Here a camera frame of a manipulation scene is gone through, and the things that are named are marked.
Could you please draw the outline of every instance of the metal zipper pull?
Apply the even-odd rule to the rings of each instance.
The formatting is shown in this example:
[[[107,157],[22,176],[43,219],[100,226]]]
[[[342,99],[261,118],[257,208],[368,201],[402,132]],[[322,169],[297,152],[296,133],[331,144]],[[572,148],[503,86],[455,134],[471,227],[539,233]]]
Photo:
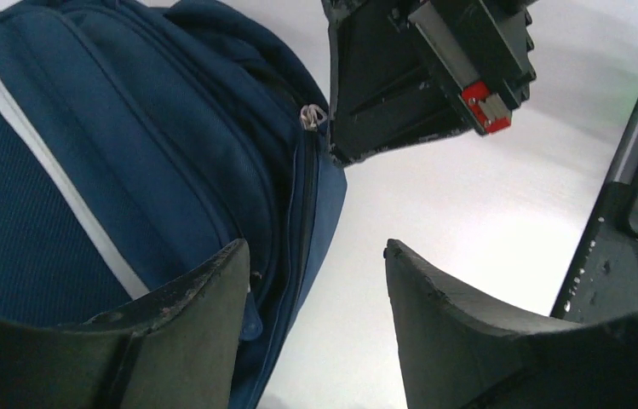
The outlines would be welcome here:
[[[306,105],[301,108],[300,115],[301,125],[304,130],[315,132],[319,130],[319,126],[326,122],[329,118],[321,107],[315,104]]]

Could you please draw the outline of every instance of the black bracket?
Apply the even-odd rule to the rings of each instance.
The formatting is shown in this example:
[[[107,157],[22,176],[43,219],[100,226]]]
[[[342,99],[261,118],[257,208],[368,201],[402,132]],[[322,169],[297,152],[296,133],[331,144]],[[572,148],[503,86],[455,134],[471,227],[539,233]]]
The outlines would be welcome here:
[[[336,162],[509,127],[536,78],[528,3],[324,0]]]

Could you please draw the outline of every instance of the blue backpack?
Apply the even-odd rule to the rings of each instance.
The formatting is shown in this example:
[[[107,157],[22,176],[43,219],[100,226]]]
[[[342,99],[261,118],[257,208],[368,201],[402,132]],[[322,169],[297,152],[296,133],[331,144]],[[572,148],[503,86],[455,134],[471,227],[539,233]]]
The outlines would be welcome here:
[[[232,240],[253,271],[230,407],[254,407],[346,191],[328,106],[214,0],[28,0],[0,13],[0,317],[80,323]]]

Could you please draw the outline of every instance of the blue fabric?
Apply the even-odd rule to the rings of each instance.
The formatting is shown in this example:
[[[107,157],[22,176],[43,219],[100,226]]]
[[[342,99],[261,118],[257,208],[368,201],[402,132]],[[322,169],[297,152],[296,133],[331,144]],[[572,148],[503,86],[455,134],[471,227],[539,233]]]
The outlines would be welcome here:
[[[0,14],[0,78],[149,289],[247,239],[260,279],[247,298],[230,407],[255,407],[346,191],[324,130],[306,132],[298,120],[302,105],[328,110],[302,63],[269,30],[214,0],[161,10],[129,0],[31,0]],[[40,202],[0,204],[0,285],[19,282],[6,271],[25,282],[19,297],[0,300],[0,315],[55,325],[127,302],[1,118],[0,143],[12,144],[0,154],[21,161],[0,167],[10,170],[3,185],[39,189],[30,191]],[[16,229],[32,232],[32,242],[12,241]],[[60,242],[53,249],[47,239]]]
[[[38,326],[83,322],[129,300],[0,117],[0,316]]]

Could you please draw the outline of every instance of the white surface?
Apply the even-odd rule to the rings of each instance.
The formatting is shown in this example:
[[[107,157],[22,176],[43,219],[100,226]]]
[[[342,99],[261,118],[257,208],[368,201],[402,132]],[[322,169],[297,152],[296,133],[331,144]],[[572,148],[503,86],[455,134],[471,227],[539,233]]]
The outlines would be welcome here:
[[[274,30],[328,91],[319,0],[227,3]],[[262,409],[406,406],[382,259],[389,238],[494,297],[549,312],[638,95],[638,0],[543,0],[531,12],[538,80],[511,130],[348,170],[336,237]]]

